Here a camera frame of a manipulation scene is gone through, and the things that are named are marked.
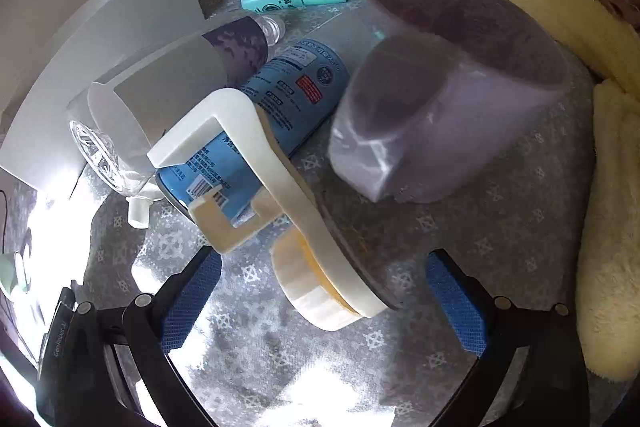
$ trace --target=yellow fuzzy fabric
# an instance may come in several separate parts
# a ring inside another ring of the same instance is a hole
[[[628,380],[640,369],[640,38],[597,0],[510,1],[609,78],[593,96],[596,169],[576,312],[587,367]]]

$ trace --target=table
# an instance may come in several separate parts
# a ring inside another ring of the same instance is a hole
[[[206,16],[239,7],[239,0],[200,3]],[[282,13],[287,35],[278,49],[358,4],[350,0]],[[517,306],[572,304],[594,163],[594,79],[565,54],[569,93],[548,108],[536,128],[443,201],[373,204],[361,197],[330,168],[329,124],[300,149],[294,165],[315,192],[322,192],[332,216],[348,220],[378,253],[380,277],[402,307],[333,333],[308,324],[271,270],[269,246],[289,225],[285,217],[276,220],[224,258],[222,279],[185,346],[170,354],[219,425],[428,425],[474,361],[426,285],[424,256],[434,248],[446,248],[492,295],[509,296]],[[51,299],[74,276],[64,265],[75,264],[76,273],[78,267],[84,271],[75,288],[78,301],[93,301],[98,308],[126,305],[140,292],[156,291],[205,244],[167,201],[152,206],[148,230],[132,229],[124,197],[110,192],[90,168],[68,203],[35,198],[31,189],[17,185],[11,241],[18,242],[30,223],[40,267],[34,284],[48,284]],[[53,304],[43,302],[49,318],[47,305]],[[522,357],[516,357],[487,419],[505,406],[517,362]],[[132,383],[139,379],[130,361],[126,369]],[[590,375],[595,425],[624,389]]]

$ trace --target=blue textured pad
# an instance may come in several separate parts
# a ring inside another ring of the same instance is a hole
[[[182,288],[162,320],[160,345],[165,353],[182,347],[196,319],[207,303],[222,273],[222,257],[215,250],[200,264],[191,280]]]
[[[486,349],[484,319],[434,252],[427,259],[427,280],[462,347],[481,357]]]

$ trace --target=round logo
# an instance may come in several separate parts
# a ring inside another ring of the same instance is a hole
[[[316,73],[316,78],[318,82],[323,86],[328,86],[334,81],[334,72],[327,68],[326,66],[321,66],[318,68],[318,73]]]

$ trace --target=blue can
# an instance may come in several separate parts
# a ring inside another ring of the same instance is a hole
[[[303,39],[272,58],[239,89],[268,115],[283,152],[291,156],[335,109],[350,74],[332,49]],[[219,185],[216,203],[236,219],[260,189],[260,181],[222,132],[187,163],[158,171],[159,186],[185,212]]]

